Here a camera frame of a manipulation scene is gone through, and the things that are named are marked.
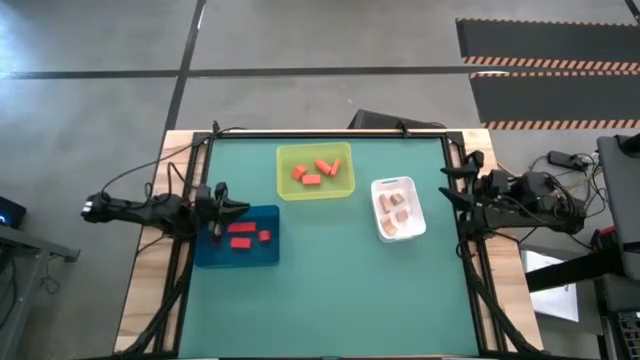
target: clear plastic container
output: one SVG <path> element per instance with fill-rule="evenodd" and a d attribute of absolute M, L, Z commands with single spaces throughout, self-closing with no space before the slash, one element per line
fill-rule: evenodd
<path fill-rule="evenodd" d="M 340 159 L 336 176 L 326 176 L 316 169 L 315 161 L 322 159 L 333 164 Z M 296 166 L 307 168 L 307 174 L 321 174 L 320 185 L 305 186 L 291 174 Z M 356 188 L 351 161 L 351 146 L 346 142 L 278 146 L 276 150 L 276 176 L 278 195 L 286 201 L 319 200 L 347 197 Z"/>
<path fill-rule="evenodd" d="M 394 195 L 400 195 L 403 199 L 397 205 L 391 202 Z M 380 196 L 388 200 L 388 213 L 384 210 L 385 206 Z M 376 216 L 378 237 L 382 242 L 392 243 L 413 239 L 427 230 L 416 186 L 410 177 L 375 180 L 371 183 L 371 201 Z M 402 218 L 402 212 L 408 215 L 405 221 L 398 220 Z"/>

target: wooden table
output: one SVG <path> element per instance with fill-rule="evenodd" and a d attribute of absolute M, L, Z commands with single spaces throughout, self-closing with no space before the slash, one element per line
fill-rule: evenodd
<path fill-rule="evenodd" d="M 322 133 L 335 132 L 336 130 L 308 130 L 308 132 Z M 380 130 L 352 130 L 358 132 L 376 132 Z M 461 131 L 464 135 L 465 147 L 467 152 L 480 150 L 485 155 L 485 166 L 482 170 L 483 174 L 493 169 L 497 169 L 497 161 L 491 144 L 489 131 L 485 129 L 447 129 L 447 130 L 424 130 L 428 132 L 434 131 Z M 162 147 L 162 157 L 188 146 L 192 142 L 193 133 L 200 131 L 169 131 L 165 137 Z M 204 162 L 204 151 L 201 151 L 196 163 L 196 173 L 194 179 L 200 179 L 200 173 Z M 166 165 L 169 161 L 173 162 L 178 170 L 182 173 L 186 171 L 189 161 L 189 150 L 184 151 L 168 160 L 160 163 L 155 176 L 154 192 L 157 194 L 168 191 L 168 176 L 166 173 Z M 181 195 L 183 184 L 177 175 L 173 175 L 173 192 Z M 148 244 L 160 236 L 160 231 L 153 228 L 144 228 L 140 237 L 139 247 Z M 140 332 L 145 328 L 151 317 L 160 306 L 162 293 L 165 285 L 169 255 L 171 252 L 170 239 L 163 239 L 155 245 L 147 248 L 142 252 L 133 266 L 129 291 L 122 313 L 120 328 L 114 347 L 114 351 L 122 351 L 126 349 L 138 337 Z M 538 349 L 542 349 L 542 340 L 540 331 L 533 312 L 529 289 L 524 276 L 522 262 L 517 244 L 513 241 L 493 237 L 486 242 L 489 262 L 491 266 L 494 285 L 497 292 L 498 303 L 511 319 L 516 328 L 524 335 L 524 337 L 532 345 Z M 182 271 L 185 264 L 186 250 L 181 251 L 181 262 L 179 262 L 179 271 Z M 493 336 L 493 327 L 491 317 L 487 308 L 481 303 L 481 312 L 483 325 L 487 337 L 487 346 L 489 349 L 496 349 L 496 342 Z M 168 320 L 168 329 L 165 335 L 165 347 L 170 349 L 176 327 L 177 303 L 171 311 Z M 511 343 L 508 343 L 511 351 L 515 351 Z"/>

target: concrete floor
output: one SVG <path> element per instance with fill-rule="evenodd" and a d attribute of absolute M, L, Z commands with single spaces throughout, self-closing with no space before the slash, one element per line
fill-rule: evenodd
<path fill-rule="evenodd" d="M 178 69 L 195 0 L 4 0 L 0 71 Z M 633 23 L 620 0 L 209 0 L 192 68 L 461 65 L 454 19 L 496 17 Z M 0 81 L 0 194 L 29 209 L 25 230 L 82 248 L 52 264 L 62 283 L 34 309 L 20 354 L 68 359 L 109 354 L 140 228 L 91 225 L 85 197 L 157 155 L 174 79 Z M 464 75 L 190 79 L 176 128 L 344 128 L 358 108 L 449 127 L 479 127 Z M 500 161 L 522 171 L 549 149 L 592 152 L 602 134 L 495 131 Z M 142 198 L 151 170 L 115 183 Z M 610 223 L 590 219 L 578 238 Z M 581 252 L 566 236 L 527 242 Z M 541 320 L 557 355 L 597 357 L 595 338 Z"/>

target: white container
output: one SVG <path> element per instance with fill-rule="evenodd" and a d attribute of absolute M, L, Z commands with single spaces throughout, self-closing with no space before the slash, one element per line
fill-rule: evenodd
<path fill-rule="evenodd" d="M 386 214 L 380 203 L 380 195 L 385 195 L 387 198 L 390 198 L 394 194 L 400 194 L 404 198 L 404 201 L 398 205 L 392 205 L 390 212 Z M 422 215 L 422 208 L 420 207 L 416 186 L 410 177 L 402 176 L 372 182 L 371 201 L 373 203 L 373 211 L 376 215 L 378 237 L 382 242 L 392 243 L 413 239 L 416 236 L 424 234 L 427 230 L 427 224 Z M 409 218 L 405 222 L 399 222 L 396 218 L 396 215 L 402 211 L 409 213 Z M 391 223 L 397 230 L 394 234 L 389 234 L 385 231 L 383 226 L 385 220 L 391 220 Z"/>

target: teal mat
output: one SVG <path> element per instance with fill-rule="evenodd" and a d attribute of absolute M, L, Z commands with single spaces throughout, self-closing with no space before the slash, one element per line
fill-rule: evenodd
<path fill-rule="evenodd" d="M 282 200 L 276 148 L 333 141 L 351 144 L 354 193 Z M 209 185 L 280 207 L 280 263 L 194 268 L 180 357 L 478 355 L 443 166 L 438 139 L 216 140 Z M 370 186 L 396 176 L 415 181 L 427 231 L 383 244 Z"/>

